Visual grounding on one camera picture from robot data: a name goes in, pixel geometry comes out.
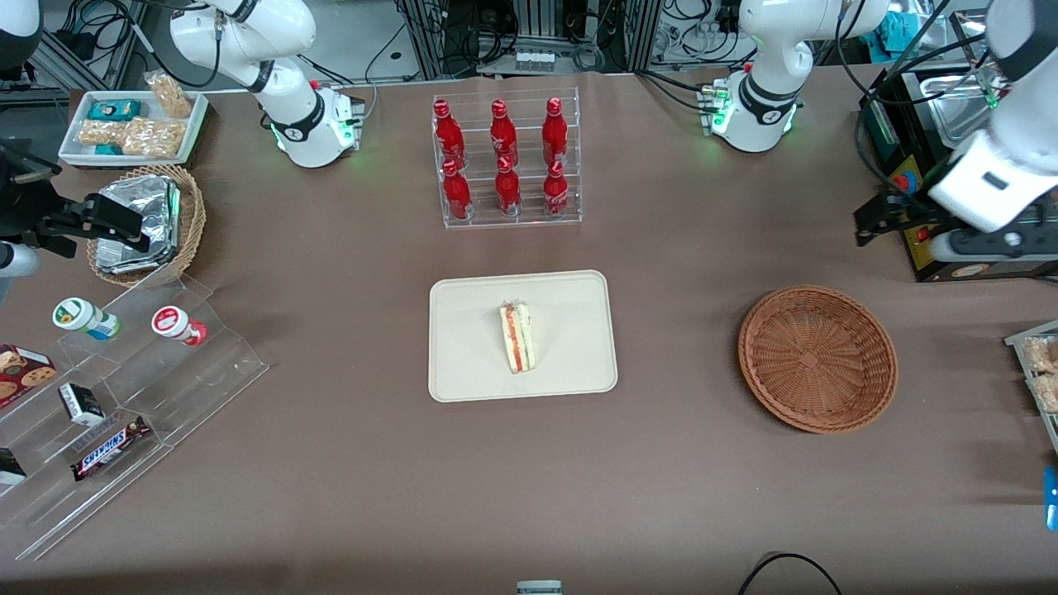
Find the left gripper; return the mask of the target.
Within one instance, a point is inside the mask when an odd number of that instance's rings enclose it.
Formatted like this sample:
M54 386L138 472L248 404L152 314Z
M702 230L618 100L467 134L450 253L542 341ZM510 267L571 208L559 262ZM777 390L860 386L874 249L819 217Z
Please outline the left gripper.
M879 191L859 208L855 219L857 247L889 233L933 226L936 210L918 196ZM938 262L1055 262L1057 222L1013 223L997 232L962 227L931 238L930 256Z

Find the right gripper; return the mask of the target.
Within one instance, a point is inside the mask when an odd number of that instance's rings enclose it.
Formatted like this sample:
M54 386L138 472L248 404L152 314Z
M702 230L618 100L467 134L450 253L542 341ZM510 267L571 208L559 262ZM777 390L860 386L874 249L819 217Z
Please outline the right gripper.
M77 245L69 239L76 236L84 240L112 240L136 252L146 253L150 240L142 234L142 216L117 201L90 193L79 206L77 226L48 220L37 226L39 248L52 253L75 253ZM33 275L41 267L41 257L29 245L2 244L0 278L22 278Z

